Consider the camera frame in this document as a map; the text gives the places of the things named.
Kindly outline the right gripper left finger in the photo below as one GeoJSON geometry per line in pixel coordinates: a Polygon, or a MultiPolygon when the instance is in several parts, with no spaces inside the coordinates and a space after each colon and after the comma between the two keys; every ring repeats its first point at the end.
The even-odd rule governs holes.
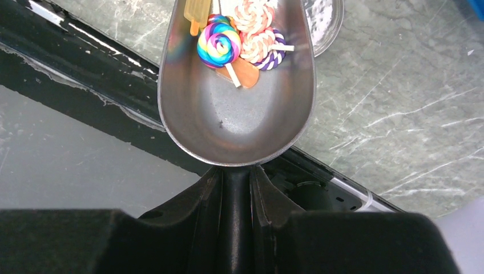
{"type": "Polygon", "coordinates": [[[222,172],[134,218],[118,209],[3,209],[2,273],[214,273],[222,172]]]}

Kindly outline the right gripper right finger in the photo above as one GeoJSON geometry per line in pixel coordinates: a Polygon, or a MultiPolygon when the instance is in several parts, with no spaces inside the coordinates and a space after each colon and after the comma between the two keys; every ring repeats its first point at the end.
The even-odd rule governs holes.
{"type": "Polygon", "coordinates": [[[458,273],[417,213],[305,211],[260,167],[250,173],[255,273],[458,273]]]}

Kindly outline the metal scoop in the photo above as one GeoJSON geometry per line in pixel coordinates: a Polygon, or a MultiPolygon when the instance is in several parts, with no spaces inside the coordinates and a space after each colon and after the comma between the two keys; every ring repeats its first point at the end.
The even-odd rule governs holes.
{"type": "Polygon", "coordinates": [[[304,5],[276,2],[276,24],[296,51],[251,89],[235,88],[202,64],[184,6],[176,1],[172,10],[158,108],[171,139],[212,165],[187,272],[283,273],[278,231],[302,208],[271,183],[261,165],[302,135],[314,107],[316,73],[304,5]]]}

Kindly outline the orange popsicle candy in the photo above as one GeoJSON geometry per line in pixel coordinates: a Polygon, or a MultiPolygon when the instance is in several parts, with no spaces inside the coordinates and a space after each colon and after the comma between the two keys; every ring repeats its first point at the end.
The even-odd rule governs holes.
{"type": "Polygon", "coordinates": [[[260,75],[260,70],[256,66],[242,58],[237,58],[231,65],[242,87],[252,88],[256,85],[260,75]]]}

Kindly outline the purple white swirl lollipop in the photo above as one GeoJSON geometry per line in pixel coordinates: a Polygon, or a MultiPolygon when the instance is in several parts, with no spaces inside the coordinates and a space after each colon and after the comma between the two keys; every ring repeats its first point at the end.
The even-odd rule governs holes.
{"type": "MultiPolygon", "coordinates": [[[[267,31],[272,31],[275,36],[275,44],[282,44],[286,45],[286,40],[281,32],[277,29],[273,29],[271,27],[267,28],[267,31]]],[[[268,55],[261,61],[256,62],[253,65],[262,71],[268,71],[271,69],[275,69],[278,65],[280,65],[285,58],[285,51],[282,50],[271,50],[268,55]]]]}

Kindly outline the pink white swirl lollipop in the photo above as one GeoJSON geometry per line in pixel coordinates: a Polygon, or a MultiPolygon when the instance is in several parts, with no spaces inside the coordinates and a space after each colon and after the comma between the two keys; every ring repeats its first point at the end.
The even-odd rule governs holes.
{"type": "Polygon", "coordinates": [[[252,36],[241,32],[240,39],[240,57],[252,64],[261,63],[271,53],[295,50],[293,45],[286,44],[282,33],[272,27],[252,36]]]}

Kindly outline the rainbow swirl lollipop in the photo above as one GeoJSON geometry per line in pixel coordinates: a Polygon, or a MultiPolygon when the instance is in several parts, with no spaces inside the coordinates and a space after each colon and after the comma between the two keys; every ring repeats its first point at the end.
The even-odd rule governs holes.
{"type": "Polygon", "coordinates": [[[200,60],[212,69],[225,67],[236,87],[241,83],[232,67],[240,56],[241,39],[228,17],[211,14],[208,24],[200,32],[197,40],[197,53],[200,60]]]}

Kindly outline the yellow popsicle candy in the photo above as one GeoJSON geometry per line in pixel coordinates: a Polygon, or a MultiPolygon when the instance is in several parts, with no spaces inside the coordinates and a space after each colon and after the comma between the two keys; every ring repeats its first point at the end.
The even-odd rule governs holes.
{"type": "Polygon", "coordinates": [[[184,17],[190,22],[189,33],[197,36],[206,27],[211,6],[211,0],[186,0],[184,17]]]}

